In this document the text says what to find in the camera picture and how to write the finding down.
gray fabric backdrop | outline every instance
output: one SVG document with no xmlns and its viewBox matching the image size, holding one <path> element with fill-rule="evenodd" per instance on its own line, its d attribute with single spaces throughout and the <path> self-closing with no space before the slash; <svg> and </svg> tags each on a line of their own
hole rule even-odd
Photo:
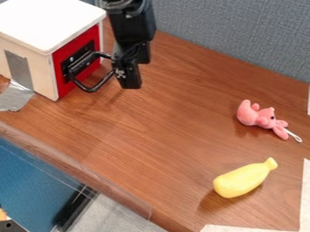
<svg viewBox="0 0 310 232">
<path fill-rule="evenodd" d="M 153 4 L 164 32 L 310 82 L 310 0 L 153 0 Z"/>
</svg>

blue surface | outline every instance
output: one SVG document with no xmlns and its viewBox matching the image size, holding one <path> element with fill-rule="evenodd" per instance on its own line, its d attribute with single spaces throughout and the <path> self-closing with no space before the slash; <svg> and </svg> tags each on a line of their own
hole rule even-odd
<svg viewBox="0 0 310 232">
<path fill-rule="evenodd" d="M 0 139 L 0 204 L 29 231 L 51 231 L 54 217 L 79 185 L 60 170 Z"/>
</svg>

wooden table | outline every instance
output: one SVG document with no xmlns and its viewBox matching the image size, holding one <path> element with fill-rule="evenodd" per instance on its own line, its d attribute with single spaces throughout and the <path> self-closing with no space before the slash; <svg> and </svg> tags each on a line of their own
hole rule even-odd
<svg viewBox="0 0 310 232">
<path fill-rule="evenodd" d="M 105 43 L 110 52 L 107 24 Z M 303 158 L 310 159 L 307 84 L 161 32 L 152 51 L 152 63 L 141 66 L 142 89 L 123 90 L 113 79 L 58 102 L 37 95 L 19 112 L 0 113 L 2 136 L 104 191 L 83 167 L 92 169 L 150 204 L 151 220 L 170 231 L 298 230 Z M 105 63 L 88 83 L 109 69 Z M 241 125 L 244 99 L 275 107 L 304 143 Z M 251 193 L 224 199 L 212 190 L 217 175 L 270 156 L 279 169 Z"/>
</svg>

pink plush pig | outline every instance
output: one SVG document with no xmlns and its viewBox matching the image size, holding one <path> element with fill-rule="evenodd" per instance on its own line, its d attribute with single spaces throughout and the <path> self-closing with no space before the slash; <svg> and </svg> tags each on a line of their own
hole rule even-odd
<svg viewBox="0 0 310 232">
<path fill-rule="evenodd" d="M 260 126 L 265 129 L 272 129 L 282 140 L 288 139 L 288 134 L 285 130 L 288 123 L 276 119 L 273 107 L 259 110 L 257 103 L 251 106 L 250 100 L 244 100 L 237 109 L 237 118 L 246 126 Z"/>
</svg>

yellow plastic bottle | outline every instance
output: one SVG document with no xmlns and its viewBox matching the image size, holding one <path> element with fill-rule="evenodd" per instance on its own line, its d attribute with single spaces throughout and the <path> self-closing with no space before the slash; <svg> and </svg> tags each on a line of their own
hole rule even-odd
<svg viewBox="0 0 310 232">
<path fill-rule="evenodd" d="M 263 183 L 270 170 L 276 168 L 277 163 L 273 158 L 267 159 L 264 163 L 248 164 L 215 178 L 214 190 L 223 198 L 244 195 Z"/>
</svg>

